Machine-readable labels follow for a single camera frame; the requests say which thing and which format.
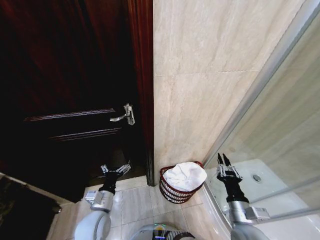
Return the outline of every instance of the robotic hand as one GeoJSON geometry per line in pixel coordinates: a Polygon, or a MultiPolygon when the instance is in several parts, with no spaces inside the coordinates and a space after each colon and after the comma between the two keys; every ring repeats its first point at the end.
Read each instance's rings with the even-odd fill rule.
{"type": "Polygon", "coordinates": [[[261,230],[253,226],[270,218],[267,210],[250,206],[249,200],[239,186],[242,177],[226,155],[222,155],[224,162],[218,153],[216,178],[224,183],[227,192],[226,201],[230,207],[229,216],[233,227],[231,240],[268,240],[261,230]]]}

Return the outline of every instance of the door handle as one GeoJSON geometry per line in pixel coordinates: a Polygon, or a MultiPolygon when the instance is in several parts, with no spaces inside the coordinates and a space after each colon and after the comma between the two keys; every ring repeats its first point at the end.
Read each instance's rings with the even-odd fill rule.
{"type": "Polygon", "coordinates": [[[122,119],[126,119],[128,121],[129,125],[135,124],[135,117],[134,117],[134,111],[132,109],[132,105],[127,103],[123,107],[124,107],[124,110],[125,110],[125,114],[122,115],[122,116],[110,118],[110,122],[118,122],[118,121],[120,121],[122,119]]]}

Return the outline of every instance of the red wicker basket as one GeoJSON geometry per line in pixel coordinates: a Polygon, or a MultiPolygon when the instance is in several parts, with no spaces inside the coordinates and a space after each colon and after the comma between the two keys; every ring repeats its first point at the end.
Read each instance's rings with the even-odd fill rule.
{"type": "MultiPolygon", "coordinates": [[[[204,166],[202,165],[201,162],[194,161],[194,163],[196,163],[200,167],[204,168],[204,166]]],[[[160,170],[160,184],[159,184],[160,192],[171,203],[183,204],[186,201],[188,201],[192,197],[192,195],[195,194],[196,191],[198,191],[202,187],[202,184],[192,191],[180,191],[180,190],[173,188],[172,186],[170,186],[167,183],[167,181],[164,178],[164,173],[167,170],[172,169],[173,167],[175,167],[175,166],[167,166],[167,167],[161,168],[161,170],[160,170]]]]}

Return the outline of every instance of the dark wooden door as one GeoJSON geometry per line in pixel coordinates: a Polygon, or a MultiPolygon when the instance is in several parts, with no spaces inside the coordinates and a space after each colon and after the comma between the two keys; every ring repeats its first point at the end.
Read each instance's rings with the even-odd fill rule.
{"type": "Polygon", "coordinates": [[[0,0],[1,172],[74,202],[102,164],[145,174],[132,19],[125,0],[0,0]],[[110,122],[127,103],[135,124],[110,122]]]}

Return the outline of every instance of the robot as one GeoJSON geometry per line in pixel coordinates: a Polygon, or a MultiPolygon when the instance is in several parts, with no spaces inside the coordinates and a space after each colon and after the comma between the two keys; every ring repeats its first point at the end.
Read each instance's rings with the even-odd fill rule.
{"type": "Polygon", "coordinates": [[[232,223],[231,240],[268,240],[261,230],[253,226],[270,218],[267,210],[250,206],[239,186],[242,177],[226,155],[222,155],[224,162],[218,153],[216,178],[224,183],[227,192],[226,201],[229,204],[229,218],[232,223]]]}
{"type": "MultiPolygon", "coordinates": [[[[232,222],[231,240],[268,240],[265,234],[253,224],[269,218],[265,208],[250,206],[239,183],[242,181],[238,171],[223,154],[224,162],[218,153],[217,179],[224,183],[232,222]]],[[[130,163],[118,169],[101,166],[105,181],[99,191],[89,191],[85,199],[94,210],[77,225],[75,240],[105,240],[109,234],[113,196],[116,181],[131,169],[130,163]]],[[[203,240],[190,232],[178,230],[172,226],[155,223],[140,228],[130,240],[203,240]]]]}

